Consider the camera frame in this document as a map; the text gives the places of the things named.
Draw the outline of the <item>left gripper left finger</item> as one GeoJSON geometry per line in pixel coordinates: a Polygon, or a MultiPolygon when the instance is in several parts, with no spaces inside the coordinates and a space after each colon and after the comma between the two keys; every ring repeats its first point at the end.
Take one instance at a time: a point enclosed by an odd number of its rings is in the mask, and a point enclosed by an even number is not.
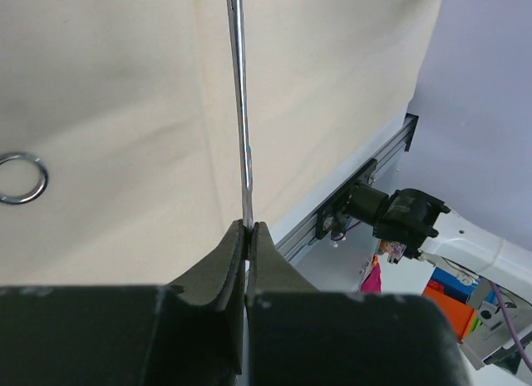
{"type": "Polygon", "coordinates": [[[233,385],[242,372],[245,228],[165,287],[157,328],[159,385],[233,385]]]}

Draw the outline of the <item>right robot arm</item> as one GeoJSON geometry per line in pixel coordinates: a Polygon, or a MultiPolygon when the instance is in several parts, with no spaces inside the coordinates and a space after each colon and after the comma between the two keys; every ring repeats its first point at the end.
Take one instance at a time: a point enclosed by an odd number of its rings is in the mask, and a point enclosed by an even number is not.
{"type": "Polygon", "coordinates": [[[379,240],[403,244],[409,258],[441,257],[531,301],[531,252],[473,224],[432,195],[415,189],[387,195],[358,182],[347,213],[370,225],[379,240]]]}

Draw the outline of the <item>steel surgical forceps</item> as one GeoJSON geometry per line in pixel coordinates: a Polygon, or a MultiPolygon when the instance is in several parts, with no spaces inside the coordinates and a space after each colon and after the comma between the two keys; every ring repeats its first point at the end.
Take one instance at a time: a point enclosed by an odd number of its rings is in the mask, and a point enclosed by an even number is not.
{"type": "Polygon", "coordinates": [[[251,146],[249,142],[243,0],[227,0],[227,8],[239,128],[242,218],[244,226],[248,230],[252,230],[254,227],[253,171],[251,146]]]}

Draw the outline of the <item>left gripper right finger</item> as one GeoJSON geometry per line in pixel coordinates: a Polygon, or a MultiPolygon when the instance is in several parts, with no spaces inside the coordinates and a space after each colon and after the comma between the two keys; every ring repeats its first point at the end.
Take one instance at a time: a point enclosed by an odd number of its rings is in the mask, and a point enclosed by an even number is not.
{"type": "Polygon", "coordinates": [[[277,251],[265,222],[257,222],[249,242],[247,294],[317,292],[277,251]]]}

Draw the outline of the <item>steel surgical scissors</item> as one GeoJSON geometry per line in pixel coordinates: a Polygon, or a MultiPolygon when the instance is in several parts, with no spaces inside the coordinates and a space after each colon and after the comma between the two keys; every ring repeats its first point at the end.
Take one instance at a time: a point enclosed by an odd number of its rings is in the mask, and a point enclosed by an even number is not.
{"type": "Polygon", "coordinates": [[[23,205],[37,199],[47,188],[49,174],[39,156],[28,152],[1,154],[1,202],[23,205]]]}

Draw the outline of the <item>beige cloth wrap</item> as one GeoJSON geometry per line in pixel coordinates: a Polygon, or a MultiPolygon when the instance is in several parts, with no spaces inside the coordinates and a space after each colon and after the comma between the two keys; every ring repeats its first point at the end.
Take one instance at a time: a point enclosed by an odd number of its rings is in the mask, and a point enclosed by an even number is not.
{"type": "MultiPolygon", "coordinates": [[[[442,0],[244,0],[254,215],[276,237],[398,130],[442,0]]],[[[242,213],[226,0],[1,0],[5,285],[166,283],[242,213]]]]}

